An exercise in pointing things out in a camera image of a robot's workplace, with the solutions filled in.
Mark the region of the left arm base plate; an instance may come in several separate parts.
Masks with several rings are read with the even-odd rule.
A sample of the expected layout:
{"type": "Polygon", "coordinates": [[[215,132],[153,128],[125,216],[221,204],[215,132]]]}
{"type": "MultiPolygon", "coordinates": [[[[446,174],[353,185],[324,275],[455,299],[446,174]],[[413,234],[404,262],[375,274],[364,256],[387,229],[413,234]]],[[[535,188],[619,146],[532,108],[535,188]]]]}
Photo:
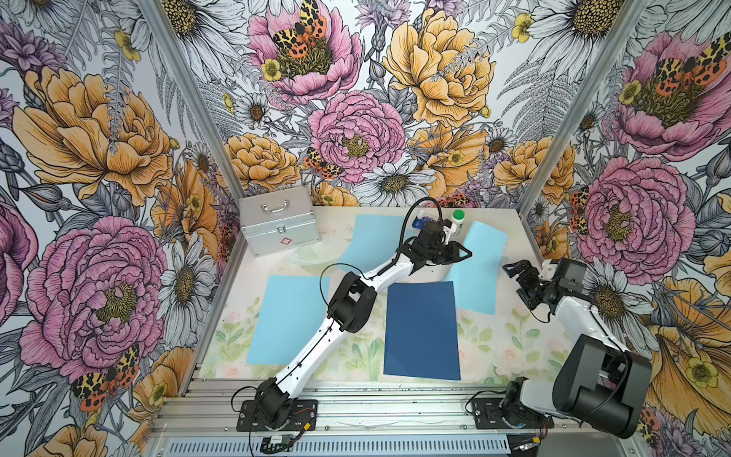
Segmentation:
{"type": "Polygon", "coordinates": [[[236,430],[249,431],[312,431],[316,428],[319,402],[314,399],[287,401],[277,409],[247,400],[241,405],[236,430]]]}

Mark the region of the dark blue paper large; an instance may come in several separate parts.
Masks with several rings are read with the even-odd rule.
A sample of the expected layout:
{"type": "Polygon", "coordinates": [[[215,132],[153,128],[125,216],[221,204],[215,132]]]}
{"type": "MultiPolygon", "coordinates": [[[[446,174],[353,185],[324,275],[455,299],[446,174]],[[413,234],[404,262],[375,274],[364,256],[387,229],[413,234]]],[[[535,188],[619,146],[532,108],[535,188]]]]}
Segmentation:
{"type": "Polygon", "coordinates": [[[388,288],[384,374],[461,379],[452,283],[397,283],[388,288]]]}

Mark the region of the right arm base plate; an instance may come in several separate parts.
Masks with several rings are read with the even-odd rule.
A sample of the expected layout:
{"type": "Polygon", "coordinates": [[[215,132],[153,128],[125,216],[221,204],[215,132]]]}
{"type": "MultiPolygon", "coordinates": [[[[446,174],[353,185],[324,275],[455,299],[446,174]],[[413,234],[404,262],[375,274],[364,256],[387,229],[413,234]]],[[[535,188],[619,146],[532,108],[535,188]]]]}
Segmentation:
{"type": "Polygon", "coordinates": [[[468,403],[477,430],[550,430],[554,421],[532,409],[503,398],[475,398],[468,403]]]}

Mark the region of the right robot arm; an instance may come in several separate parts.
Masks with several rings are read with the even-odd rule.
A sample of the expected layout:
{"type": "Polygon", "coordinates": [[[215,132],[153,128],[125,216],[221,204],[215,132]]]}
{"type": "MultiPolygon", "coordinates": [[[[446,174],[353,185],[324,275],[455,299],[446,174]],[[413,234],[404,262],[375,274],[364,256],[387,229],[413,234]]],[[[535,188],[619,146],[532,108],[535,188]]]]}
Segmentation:
{"type": "Polygon", "coordinates": [[[500,405],[504,422],[513,428],[541,427],[560,418],[631,437],[640,422],[651,363],[631,352],[601,318],[584,291],[586,265],[561,259],[536,268],[521,260],[503,270],[517,281],[517,295],[527,308],[546,305],[573,344],[554,382],[519,377],[508,385],[500,405]]]}

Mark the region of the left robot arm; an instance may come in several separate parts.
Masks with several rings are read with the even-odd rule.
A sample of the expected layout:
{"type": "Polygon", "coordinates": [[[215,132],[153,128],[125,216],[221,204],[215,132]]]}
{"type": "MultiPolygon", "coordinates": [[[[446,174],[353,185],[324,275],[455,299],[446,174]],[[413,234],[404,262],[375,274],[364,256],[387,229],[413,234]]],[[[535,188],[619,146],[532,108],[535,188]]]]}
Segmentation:
{"type": "Polygon", "coordinates": [[[304,348],[254,396],[259,422],[278,430],[293,415],[293,405],[312,374],[346,336],[365,327],[378,294],[425,266],[460,263],[472,252],[453,239],[454,219],[428,221],[420,232],[401,242],[394,255],[366,273],[349,272],[326,301],[323,323],[304,348]]]}

